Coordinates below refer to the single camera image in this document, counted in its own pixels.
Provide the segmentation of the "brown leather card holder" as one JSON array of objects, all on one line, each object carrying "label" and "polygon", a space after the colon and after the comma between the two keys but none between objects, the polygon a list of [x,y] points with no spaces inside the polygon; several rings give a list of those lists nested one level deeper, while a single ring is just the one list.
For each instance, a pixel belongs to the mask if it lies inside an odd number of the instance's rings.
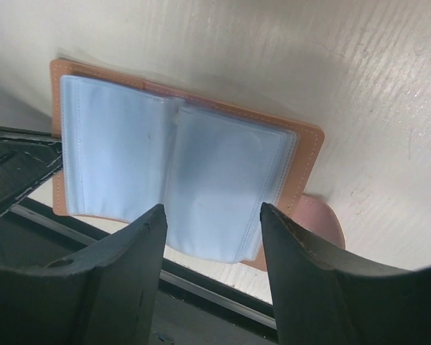
[{"label": "brown leather card holder", "polygon": [[161,203],[175,251],[265,270],[259,213],[271,203],[344,247],[333,210],[305,195],[321,128],[70,60],[50,77],[57,215],[131,223]]}]

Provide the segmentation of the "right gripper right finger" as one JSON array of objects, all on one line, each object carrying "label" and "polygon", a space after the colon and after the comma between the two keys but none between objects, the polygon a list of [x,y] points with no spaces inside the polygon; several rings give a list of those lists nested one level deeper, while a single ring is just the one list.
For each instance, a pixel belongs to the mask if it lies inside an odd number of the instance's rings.
[{"label": "right gripper right finger", "polygon": [[365,259],[269,203],[260,220],[281,344],[431,344],[431,267]]}]

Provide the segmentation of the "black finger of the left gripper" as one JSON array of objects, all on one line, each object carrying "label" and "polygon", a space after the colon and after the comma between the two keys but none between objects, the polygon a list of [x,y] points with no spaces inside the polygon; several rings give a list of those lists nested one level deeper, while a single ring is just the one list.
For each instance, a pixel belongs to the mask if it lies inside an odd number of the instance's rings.
[{"label": "black finger of the left gripper", "polygon": [[0,126],[0,218],[61,170],[61,139]]}]

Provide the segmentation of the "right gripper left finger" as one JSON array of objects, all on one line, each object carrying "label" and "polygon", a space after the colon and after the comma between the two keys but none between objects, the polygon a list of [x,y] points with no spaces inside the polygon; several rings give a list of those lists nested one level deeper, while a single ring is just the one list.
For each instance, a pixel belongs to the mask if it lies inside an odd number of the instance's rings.
[{"label": "right gripper left finger", "polygon": [[167,220],[137,220],[45,267],[0,265],[0,344],[146,344]]}]

